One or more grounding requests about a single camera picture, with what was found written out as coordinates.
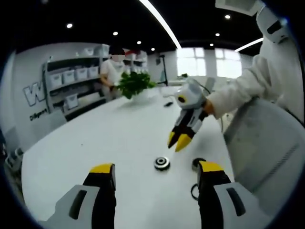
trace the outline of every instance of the black round object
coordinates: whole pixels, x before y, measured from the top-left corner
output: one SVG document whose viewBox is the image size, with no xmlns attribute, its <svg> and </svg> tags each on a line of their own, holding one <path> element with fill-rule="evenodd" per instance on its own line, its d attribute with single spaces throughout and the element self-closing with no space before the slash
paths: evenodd
<svg viewBox="0 0 305 229">
<path fill-rule="evenodd" d="M 167 157 L 157 157 L 154 161 L 154 167 L 159 171 L 167 170 L 170 167 L 170 160 Z"/>
<path fill-rule="evenodd" d="M 197 169 L 198 169 L 198 165 L 199 165 L 199 161 L 206 161 L 205 159 L 203 158 L 195 158 L 192 162 L 192 170 L 196 171 L 197 172 Z"/>
<path fill-rule="evenodd" d="M 179 102 L 181 103 L 185 103 L 185 99 L 183 99 L 182 97 L 178 97 Z"/>
</svg>

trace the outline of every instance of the shelving unit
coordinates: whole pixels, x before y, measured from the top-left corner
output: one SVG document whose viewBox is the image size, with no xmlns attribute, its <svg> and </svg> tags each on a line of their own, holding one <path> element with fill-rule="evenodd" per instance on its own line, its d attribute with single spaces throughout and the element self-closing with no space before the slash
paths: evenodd
<svg viewBox="0 0 305 229">
<path fill-rule="evenodd" d="M 139 55 L 140 59 L 136 59 L 135 54 L 127 55 L 124 63 L 129 66 L 130 71 L 140 72 L 147 70 L 147 54 L 141 51 Z M 58 86 L 52 86 L 51 76 L 54 74 L 63 74 L 65 71 L 76 70 L 79 68 L 98 67 L 98 73 L 100 72 L 100 66 L 103 61 L 109 59 L 109 46 L 102 44 L 94 48 L 94 55 L 92 56 L 74 56 L 70 59 L 48 61 L 42 66 L 42 82 L 44 86 L 44 92 L 46 94 L 46 102 L 48 112 L 52 113 L 55 109 L 62 109 L 63 114 L 67 120 L 71 120 L 79 114 L 93 109 L 101 104 L 106 103 L 105 96 L 102 94 L 102 83 L 100 77 L 92 77 L 81 80 L 75 80 L 71 83 L 62 83 Z M 100 97 L 91 100 L 87 104 L 79 104 L 77 107 L 70 110 L 63 110 L 64 100 L 67 96 L 77 94 L 77 99 L 82 96 L 90 95 L 98 92 Z"/>
<path fill-rule="evenodd" d="M 52 87 L 50 76 L 53 74 L 63 73 L 67 70 L 78 69 L 78 68 L 89 68 L 89 67 L 100 67 L 102 58 L 98 56 L 86 56 L 86 57 L 74 57 L 67 60 L 58 60 L 53 62 L 47 62 L 42 67 L 42 81 L 44 85 L 44 90 L 46 94 L 46 101 L 49 113 L 52 113 L 56 107 L 63 108 L 63 101 L 65 97 L 71 94 L 92 94 L 99 92 L 100 98 L 93 100 L 91 103 L 100 102 L 100 104 L 106 103 L 106 99 L 102 94 L 102 91 L 94 89 L 93 84 L 100 82 L 99 76 L 94 78 L 86 78 L 82 80 L 76 80 L 71 83 L 62 84 L 56 87 Z M 79 105 L 71 110 L 63 111 L 65 116 L 70 115 L 71 113 L 83 109 L 84 107 L 90 105 L 90 103 L 85 105 Z"/>
</svg>

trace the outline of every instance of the green plant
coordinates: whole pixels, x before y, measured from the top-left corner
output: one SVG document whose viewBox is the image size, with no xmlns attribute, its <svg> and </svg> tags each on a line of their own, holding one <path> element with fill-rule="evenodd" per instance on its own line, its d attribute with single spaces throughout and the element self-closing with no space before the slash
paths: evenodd
<svg viewBox="0 0 305 229">
<path fill-rule="evenodd" d="M 131 74 L 123 73 L 118 89 L 127 99 L 131 99 L 134 95 L 141 93 L 144 89 L 153 88 L 156 83 L 150 81 L 150 75 L 147 73 Z"/>
</svg>

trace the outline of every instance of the window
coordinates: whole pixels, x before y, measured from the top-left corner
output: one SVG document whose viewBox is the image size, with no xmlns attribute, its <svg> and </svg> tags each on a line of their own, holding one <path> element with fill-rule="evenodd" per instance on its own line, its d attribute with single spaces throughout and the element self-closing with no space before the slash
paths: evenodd
<svg viewBox="0 0 305 229">
<path fill-rule="evenodd" d="M 206 76 L 204 49 L 183 48 L 177 50 L 178 76 L 187 73 L 189 76 Z"/>
<path fill-rule="evenodd" d="M 215 49 L 217 76 L 235 79 L 242 74 L 240 54 L 233 50 Z"/>
</svg>

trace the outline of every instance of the white table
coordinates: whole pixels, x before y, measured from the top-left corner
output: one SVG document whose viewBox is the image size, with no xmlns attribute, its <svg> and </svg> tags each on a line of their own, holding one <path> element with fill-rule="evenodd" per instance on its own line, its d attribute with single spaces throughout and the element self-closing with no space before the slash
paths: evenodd
<svg viewBox="0 0 305 229">
<path fill-rule="evenodd" d="M 176 88 L 163 88 L 166 93 Z M 197 175 L 196 157 L 222 165 L 233 179 L 228 151 L 214 117 L 204 120 L 193 141 L 175 153 L 167 148 L 179 115 L 177 104 L 163 107 L 158 89 L 146 104 L 126 98 L 99 106 L 44 137 L 23 158 L 22 188 L 26 206 L 37 220 L 47 220 L 56 202 L 74 185 L 82 184 L 93 166 L 116 166 L 116 229 L 200 228 L 199 207 L 191 197 Z M 154 169 L 158 156 L 171 168 Z"/>
</svg>

